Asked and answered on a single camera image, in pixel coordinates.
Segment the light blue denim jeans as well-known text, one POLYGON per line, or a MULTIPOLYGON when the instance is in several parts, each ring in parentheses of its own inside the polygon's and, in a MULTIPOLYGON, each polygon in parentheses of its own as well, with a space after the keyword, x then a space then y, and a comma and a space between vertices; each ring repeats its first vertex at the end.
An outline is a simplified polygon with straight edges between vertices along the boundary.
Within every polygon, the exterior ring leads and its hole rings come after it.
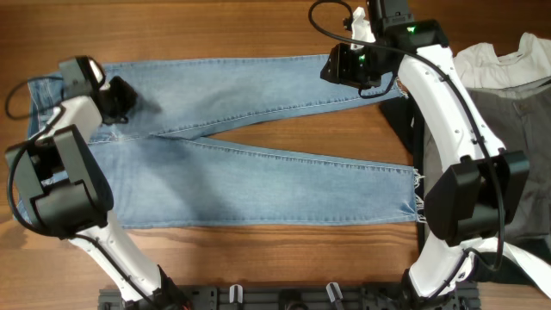
POLYGON ((216 139, 266 121, 401 100, 385 74, 361 98, 319 73, 324 55, 106 65, 137 93, 125 124, 88 147, 126 228, 387 224, 418 219, 407 165, 289 152, 216 139))

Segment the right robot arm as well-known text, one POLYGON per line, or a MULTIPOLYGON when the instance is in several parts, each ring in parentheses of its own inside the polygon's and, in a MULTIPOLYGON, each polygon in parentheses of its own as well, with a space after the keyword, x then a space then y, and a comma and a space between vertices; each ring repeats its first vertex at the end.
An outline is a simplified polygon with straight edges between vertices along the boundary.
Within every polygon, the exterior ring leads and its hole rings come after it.
POLYGON ((347 35, 337 38, 320 76, 367 98, 390 73, 418 105, 443 168, 424 198, 430 232, 420 256, 395 288, 378 288, 376 296, 396 309, 458 308, 459 284, 489 252, 491 270, 510 259, 548 293, 549 265, 504 240, 529 160, 508 151, 487 126, 455 71, 440 24, 416 21, 404 1, 369 1, 350 9, 343 24, 347 35))

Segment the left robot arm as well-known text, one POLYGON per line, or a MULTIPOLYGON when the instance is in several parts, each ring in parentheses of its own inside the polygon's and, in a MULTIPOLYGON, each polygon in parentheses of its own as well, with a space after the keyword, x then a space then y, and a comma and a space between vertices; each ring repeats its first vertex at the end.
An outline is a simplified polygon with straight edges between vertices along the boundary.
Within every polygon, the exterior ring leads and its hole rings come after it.
POLYGON ((8 204, 29 231, 85 251, 115 283, 124 308, 190 309, 191 299, 119 224, 87 145, 103 123, 126 122, 136 97, 120 77, 65 84, 45 126, 5 151, 8 204))

